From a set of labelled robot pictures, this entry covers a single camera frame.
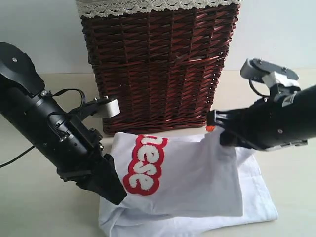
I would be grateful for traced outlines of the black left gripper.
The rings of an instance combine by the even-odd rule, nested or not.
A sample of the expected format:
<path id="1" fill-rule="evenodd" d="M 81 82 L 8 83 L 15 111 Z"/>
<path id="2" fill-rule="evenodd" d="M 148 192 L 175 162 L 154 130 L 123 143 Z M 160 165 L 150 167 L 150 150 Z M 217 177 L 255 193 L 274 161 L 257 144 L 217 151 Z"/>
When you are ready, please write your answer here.
<path id="1" fill-rule="evenodd" d="M 78 187 L 97 193 L 114 205 L 119 205 L 127 193 L 114 166 L 111 155 L 103 154 L 102 136 L 86 128 L 74 116 L 63 124 L 64 140 L 60 142 L 66 157 L 57 173 L 64 181 L 74 181 Z"/>

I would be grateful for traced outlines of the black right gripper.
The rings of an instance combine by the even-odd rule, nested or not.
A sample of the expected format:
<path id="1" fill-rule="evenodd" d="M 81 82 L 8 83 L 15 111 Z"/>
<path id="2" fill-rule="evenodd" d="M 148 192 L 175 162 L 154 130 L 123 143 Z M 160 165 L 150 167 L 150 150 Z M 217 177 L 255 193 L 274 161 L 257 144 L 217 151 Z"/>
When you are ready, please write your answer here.
<path id="1" fill-rule="evenodd" d="M 206 124 L 223 129 L 220 134 L 222 146 L 269 151 L 307 145 L 306 135 L 298 132 L 290 135 L 294 126 L 288 127 L 289 118 L 281 102 L 261 99 L 248 108 L 209 111 Z"/>

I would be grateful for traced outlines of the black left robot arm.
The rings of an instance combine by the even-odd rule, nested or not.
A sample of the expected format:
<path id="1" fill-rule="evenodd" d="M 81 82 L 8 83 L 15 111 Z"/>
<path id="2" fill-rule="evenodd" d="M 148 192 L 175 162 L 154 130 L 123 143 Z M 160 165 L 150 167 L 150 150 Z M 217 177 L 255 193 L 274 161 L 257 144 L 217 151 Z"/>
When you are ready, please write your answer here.
<path id="1" fill-rule="evenodd" d="M 0 112 L 57 169 L 60 178 L 120 204 L 126 191 L 114 159 L 103 153 L 102 136 L 83 121 L 89 116 L 112 118 L 120 113 L 116 98 L 86 101 L 68 112 L 56 102 L 61 90 L 51 93 L 37 74 L 30 57 L 19 48 L 0 45 Z"/>

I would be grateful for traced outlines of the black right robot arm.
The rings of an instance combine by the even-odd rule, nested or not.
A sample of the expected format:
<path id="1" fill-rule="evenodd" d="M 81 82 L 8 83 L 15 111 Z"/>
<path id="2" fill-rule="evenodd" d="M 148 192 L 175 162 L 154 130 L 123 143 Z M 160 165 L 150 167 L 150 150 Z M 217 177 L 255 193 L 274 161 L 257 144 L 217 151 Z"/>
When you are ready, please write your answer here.
<path id="1" fill-rule="evenodd" d="M 301 146 L 316 136 L 316 87 L 273 86 L 248 108 L 212 110 L 207 126 L 223 129 L 220 144 L 268 151 Z"/>

